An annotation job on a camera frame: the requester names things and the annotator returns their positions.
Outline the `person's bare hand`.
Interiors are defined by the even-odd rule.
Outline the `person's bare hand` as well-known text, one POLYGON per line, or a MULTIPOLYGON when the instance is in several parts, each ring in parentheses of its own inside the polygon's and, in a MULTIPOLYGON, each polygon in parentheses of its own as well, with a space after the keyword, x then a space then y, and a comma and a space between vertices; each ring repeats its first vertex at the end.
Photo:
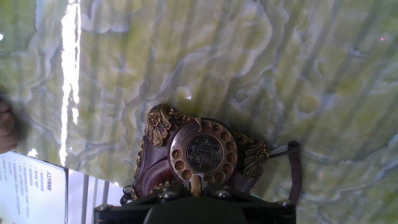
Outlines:
POLYGON ((0 153, 14 150, 19 141, 17 119, 10 104, 1 97, 0 153))

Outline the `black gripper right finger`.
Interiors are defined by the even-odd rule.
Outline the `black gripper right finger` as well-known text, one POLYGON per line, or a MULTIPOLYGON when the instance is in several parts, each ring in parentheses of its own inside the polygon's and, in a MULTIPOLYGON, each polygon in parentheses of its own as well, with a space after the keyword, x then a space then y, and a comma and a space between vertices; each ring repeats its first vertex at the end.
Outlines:
POLYGON ((214 199, 217 211, 242 214, 247 223, 295 224, 295 204, 290 200, 267 202, 217 183, 203 183, 203 196, 214 199))

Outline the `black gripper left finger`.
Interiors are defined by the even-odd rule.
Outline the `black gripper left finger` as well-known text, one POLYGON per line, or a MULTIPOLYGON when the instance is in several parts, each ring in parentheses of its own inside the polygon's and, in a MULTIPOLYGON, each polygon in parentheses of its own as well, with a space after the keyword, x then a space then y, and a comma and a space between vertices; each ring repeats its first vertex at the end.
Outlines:
POLYGON ((149 195, 138 197, 131 185, 123 188, 121 205, 104 203, 94 208, 94 224, 144 223, 150 209, 190 195, 190 183, 161 184, 149 195))

